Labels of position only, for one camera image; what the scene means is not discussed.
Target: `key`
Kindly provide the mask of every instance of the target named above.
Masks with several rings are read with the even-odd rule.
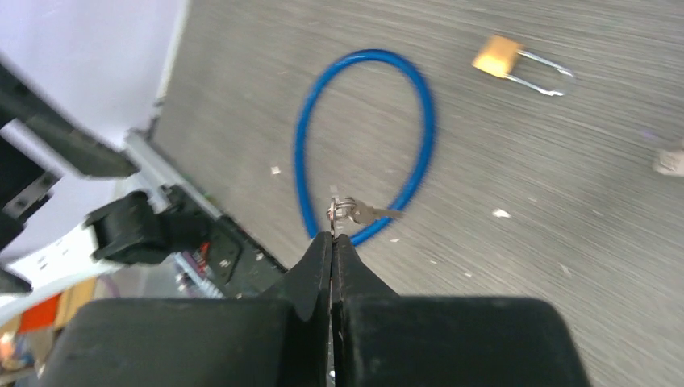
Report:
[[[349,211],[349,218],[355,223],[370,224],[381,218],[397,219],[402,217],[402,212],[397,210],[377,209],[367,206],[356,200],[356,205]]]

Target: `padlock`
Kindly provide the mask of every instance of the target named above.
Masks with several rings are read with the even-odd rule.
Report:
[[[554,68],[562,74],[565,79],[565,86],[553,90],[544,89],[531,82],[525,81],[524,79],[518,78],[515,75],[511,75],[511,70],[515,67],[515,63],[521,56],[525,56]],[[553,63],[550,60],[546,60],[541,56],[525,51],[522,44],[498,35],[492,36],[485,47],[482,48],[478,56],[473,60],[473,67],[495,77],[506,78],[513,82],[520,83],[521,85],[525,85],[530,89],[534,89],[549,96],[565,95],[574,81],[574,74],[569,69],[557,63]]]

